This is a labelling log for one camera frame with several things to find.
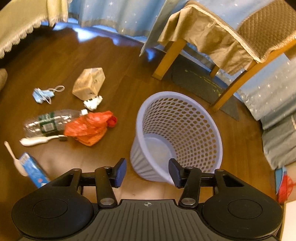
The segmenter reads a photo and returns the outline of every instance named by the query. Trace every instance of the dark gray mat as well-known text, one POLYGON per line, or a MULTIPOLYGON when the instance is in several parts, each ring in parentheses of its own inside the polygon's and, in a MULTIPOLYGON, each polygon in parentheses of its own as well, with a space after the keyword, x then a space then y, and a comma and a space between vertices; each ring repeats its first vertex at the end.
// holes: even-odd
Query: dark gray mat
MULTIPOLYGON (((174 61, 172 81, 182 88, 192 92, 206 102, 212 104, 227 88, 218 77, 210 78, 209 72, 191 60, 179 55, 174 61)), ((239 121, 237 102, 232 96, 221 108, 223 112, 239 121)))

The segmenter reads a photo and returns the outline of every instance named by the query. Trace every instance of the laundry basket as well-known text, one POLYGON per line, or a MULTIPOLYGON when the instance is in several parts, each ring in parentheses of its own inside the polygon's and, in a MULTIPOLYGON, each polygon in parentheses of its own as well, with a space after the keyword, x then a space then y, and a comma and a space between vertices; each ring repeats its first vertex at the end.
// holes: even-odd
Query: laundry basket
POLYGON ((168 161, 213 173, 222 161, 222 142, 217 126, 196 101, 176 92, 159 92, 144 101, 137 115, 131 164, 150 181, 173 180, 168 161))

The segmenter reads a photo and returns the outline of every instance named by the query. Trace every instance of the clear plastic bottle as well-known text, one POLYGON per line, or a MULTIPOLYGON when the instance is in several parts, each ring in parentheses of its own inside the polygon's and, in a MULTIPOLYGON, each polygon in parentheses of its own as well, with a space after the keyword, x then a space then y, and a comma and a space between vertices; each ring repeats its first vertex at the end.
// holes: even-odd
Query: clear plastic bottle
POLYGON ((49 136, 57 131, 64 130, 65 124, 86 115, 88 111, 83 110, 57 110, 54 112, 39 115, 34 119, 29 119, 24 123, 25 136, 49 136))

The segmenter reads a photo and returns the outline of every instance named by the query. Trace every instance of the crosshair symbol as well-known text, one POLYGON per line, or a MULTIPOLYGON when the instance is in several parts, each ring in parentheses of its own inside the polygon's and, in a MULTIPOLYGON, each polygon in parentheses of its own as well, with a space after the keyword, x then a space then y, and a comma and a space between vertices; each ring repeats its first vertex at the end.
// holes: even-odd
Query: crosshair symbol
POLYGON ((144 205, 145 205, 146 207, 150 207, 150 206, 153 205, 153 204, 150 203, 150 202, 145 202, 144 205))

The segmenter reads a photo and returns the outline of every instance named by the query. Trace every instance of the chair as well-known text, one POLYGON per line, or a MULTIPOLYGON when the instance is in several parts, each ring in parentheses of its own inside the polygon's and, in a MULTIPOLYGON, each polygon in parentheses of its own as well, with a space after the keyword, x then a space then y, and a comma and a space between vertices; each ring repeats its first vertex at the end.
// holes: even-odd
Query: chair
POLYGON ((189 1, 181 11, 171 15, 158 40, 166 45, 167 53, 152 76, 161 80, 188 42, 211 57, 215 63, 210 72, 212 78, 220 68, 229 74, 245 68, 212 105, 217 111, 264 66, 282 53, 291 49, 295 52, 295 19, 296 11, 290 5, 284 0, 274 0, 251 14, 235 31, 201 4, 189 1))

